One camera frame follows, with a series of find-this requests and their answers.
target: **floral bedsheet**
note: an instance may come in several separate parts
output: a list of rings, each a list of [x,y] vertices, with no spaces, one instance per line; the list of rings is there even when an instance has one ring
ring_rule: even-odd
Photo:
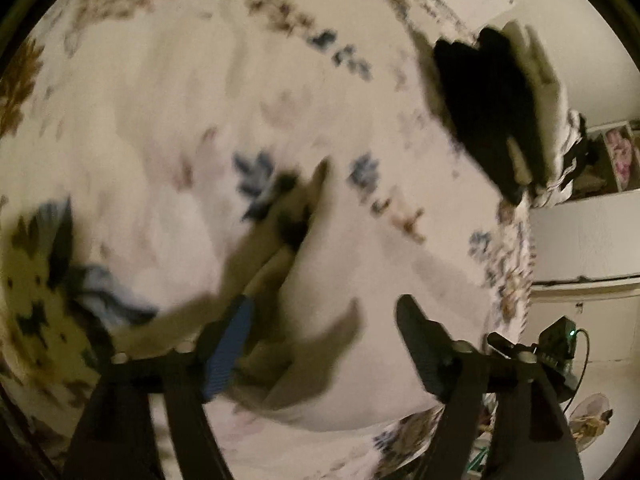
[[[97,381],[92,343],[111,334],[116,346],[132,344],[118,330],[203,292],[223,303],[225,287],[227,297],[242,290],[280,245],[298,248],[311,200],[294,207],[295,218],[281,204],[327,155],[381,229],[455,253],[449,261],[492,306],[484,332],[519,338],[532,259],[527,199],[502,202],[445,133],[437,74],[425,60],[440,36],[473,40],[441,0],[58,0],[47,11],[0,80],[0,409],[46,478],[62,468]],[[181,48],[178,63],[170,53]],[[316,80],[331,81],[322,100]],[[385,96],[384,111],[369,113]],[[129,106],[135,99],[161,103]],[[349,109],[355,117],[337,128]],[[344,136],[360,140],[341,145]],[[406,154],[401,162],[385,137]],[[423,166],[431,194],[407,191],[411,183],[399,191],[400,177],[385,181],[385,171],[425,161],[436,161]],[[469,202],[458,208],[462,229],[443,186]],[[192,212],[204,220],[184,220]],[[263,252],[234,267],[229,285],[215,269],[237,254],[234,240],[273,218],[279,241],[261,238]],[[452,227],[440,236],[443,222]],[[173,263],[177,253],[190,256]],[[152,405],[165,475],[179,478],[161,403]],[[424,452],[440,409],[317,432],[227,397],[206,406],[242,480],[383,478]]]

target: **bed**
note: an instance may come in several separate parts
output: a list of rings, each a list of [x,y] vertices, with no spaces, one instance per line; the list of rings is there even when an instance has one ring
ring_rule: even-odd
[[[145,356],[260,298],[242,380],[206,405],[238,479],[384,478],[424,452],[441,408],[394,298],[476,346],[516,341],[532,265],[528,199],[450,132],[440,37],[474,40],[441,0],[47,10],[0,84],[0,410],[44,478],[98,377],[71,299]]]

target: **black cable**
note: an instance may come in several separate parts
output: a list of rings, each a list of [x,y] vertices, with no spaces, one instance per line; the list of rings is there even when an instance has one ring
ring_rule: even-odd
[[[587,355],[584,357],[584,366],[582,367],[582,373],[580,374],[580,380],[578,381],[578,385],[575,387],[575,392],[573,397],[571,397],[571,399],[569,400],[569,402],[567,403],[567,405],[564,407],[564,410],[562,410],[562,414],[564,415],[566,413],[566,410],[569,409],[569,406],[571,405],[572,402],[574,402],[575,396],[578,393],[578,390],[580,389],[580,385],[582,384],[582,380],[584,379],[584,373],[587,371],[587,363],[589,362],[589,352],[591,351],[591,341],[589,340],[589,333],[583,329],[583,328],[579,328],[576,332],[575,332],[575,336],[578,337],[578,332],[582,332],[585,336],[585,338],[587,338]]]

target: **blue gripper pad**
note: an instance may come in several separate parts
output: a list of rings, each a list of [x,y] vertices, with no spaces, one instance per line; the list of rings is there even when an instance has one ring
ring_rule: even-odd
[[[225,319],[212,323],[212,326],[203,330],[200,335],[197,344],[197,352],[200,355],[203,351],[206,352],[207,348],[210,349],[210,345],[214,343],[212,338],[220,338],[203,364],[204,382],[201,392],[205,402],[209,402],[226,388],[236,359],[241,356],[244,342],[251,330],[253,311],[254,302],[240,296],[229,307]]]

